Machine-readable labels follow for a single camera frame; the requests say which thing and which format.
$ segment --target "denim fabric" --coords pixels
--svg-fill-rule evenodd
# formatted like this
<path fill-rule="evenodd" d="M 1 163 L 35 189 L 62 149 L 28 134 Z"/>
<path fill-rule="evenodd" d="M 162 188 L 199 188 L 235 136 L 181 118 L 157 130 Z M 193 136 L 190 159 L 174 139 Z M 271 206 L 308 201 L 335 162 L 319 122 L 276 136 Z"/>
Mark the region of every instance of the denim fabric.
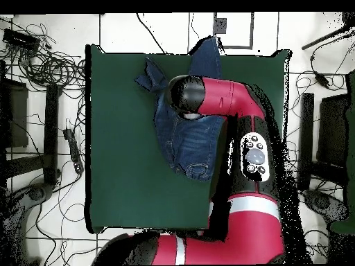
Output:
<path fill-rule="evenodd" d="M 136 78 L 142 87 L 157 95 L 154 116 L 157 139 L 169 166 L 188 178 L 209 181 L 214 173 L 217 140 L 225 119 L 203 116 L 189 121 L 180 118 L 165 102 L 168 81 L 163 71 L 146 58 L 146 74 Z M 193 53 L 189 75 L 220 78 L 220 56 L 215 37 L 206 39 Z"/>

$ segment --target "power adapter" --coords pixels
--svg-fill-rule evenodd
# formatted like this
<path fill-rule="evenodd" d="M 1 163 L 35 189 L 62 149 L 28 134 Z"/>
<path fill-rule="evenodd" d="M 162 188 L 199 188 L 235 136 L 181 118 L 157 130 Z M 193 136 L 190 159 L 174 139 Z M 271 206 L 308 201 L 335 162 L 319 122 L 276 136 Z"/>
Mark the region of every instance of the power adapter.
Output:
<path fill-rule="evenodd" d="M 317 71 L 314 72 L 315 74 L 315 80 L 317 80 L 317 82 L 323 86 L 324 88 L 328 89 L 329 86 L 329 81 L 327 80 L 327 78 L 325 77 L 324 74 L 322 73 L 318 73 Z"/>

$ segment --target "button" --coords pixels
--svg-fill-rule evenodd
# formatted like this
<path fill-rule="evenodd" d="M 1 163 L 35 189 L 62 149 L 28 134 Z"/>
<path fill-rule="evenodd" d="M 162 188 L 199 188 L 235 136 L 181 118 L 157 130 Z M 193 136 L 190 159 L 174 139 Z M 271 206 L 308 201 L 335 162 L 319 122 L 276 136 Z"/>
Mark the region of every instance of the button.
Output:
<path fill-rule="evenodd" d="M 253 165 L 248 165 L 248 166 L 247 166 L 247 170 L 248 170 L 249 172 L 254 172 L 254 171 L 255 171 L 255 167 L 254 167 Z"/>
<path fill-rule="evenodd" d="M 265 173 L 265 168 L 263 166 L 259 166 L 258 171 L 263 175 Z"/>
<path fill-rule="evenodd" d="M 258 149 L 250 149 L 245 157 L 248 162 L 261 165 L 265 162 L 265 155 Z"/>

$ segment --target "floor tile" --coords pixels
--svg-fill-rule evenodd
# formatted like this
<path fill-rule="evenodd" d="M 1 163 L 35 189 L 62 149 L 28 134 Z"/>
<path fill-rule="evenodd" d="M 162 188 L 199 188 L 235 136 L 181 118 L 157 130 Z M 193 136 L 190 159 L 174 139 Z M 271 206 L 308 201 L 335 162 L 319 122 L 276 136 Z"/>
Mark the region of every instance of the floor tile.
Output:
<path fill-rule="evenodd" d="M 319 43 L 306 50 L 302 50 L 302 47 L 342 26 L 341 12 L 281 12 L 279 18 L 279 49 L 292 50 L 290 71 L 311 70 L 310 58 L 313 51 L 326 42 Z M 336 72 L 353 42 L 355 42 L 354 36 L 317 50 L 313 61 L 314 70 L 320 73 Z M 353 49 L 338 72 L 346 74 L 353 70 L 355 68 L 354 58 Z"/>

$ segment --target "black frame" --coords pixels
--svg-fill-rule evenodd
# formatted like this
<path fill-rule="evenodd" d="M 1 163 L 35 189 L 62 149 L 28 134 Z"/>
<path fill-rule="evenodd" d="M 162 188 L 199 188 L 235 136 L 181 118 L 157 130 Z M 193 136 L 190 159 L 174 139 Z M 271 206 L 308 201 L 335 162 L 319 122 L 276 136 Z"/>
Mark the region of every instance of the black frame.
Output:
<path fill-rule="evenodd" d="M 1 187 L 6 187 L 6 180 L 34 170 L 43 168 L 44 183 L 55 186 L 58 172 L 58 98 L 62 93 L 58 85 L 46 86 L 46 115 L 44 125 L 44 154 L 6 160 L 6 140 L 3 139 L 10 129 L 9 102 L 10 97 L 4 97 L 1 84 L 5 80 L 6 63 L 0 60 L 0 171 Z"/>
<path fill-rule="evenodd" d="M 347 170 L 345 167 L 312 161 L 314 94 L 302 94 L 300 102 L 300 154 L 298 159 L 297 188 L 299 190 L 308 190 L 309 184 L 311 183 L 311 175 L 315 175 L 345 187 L 348 182 Z"/>

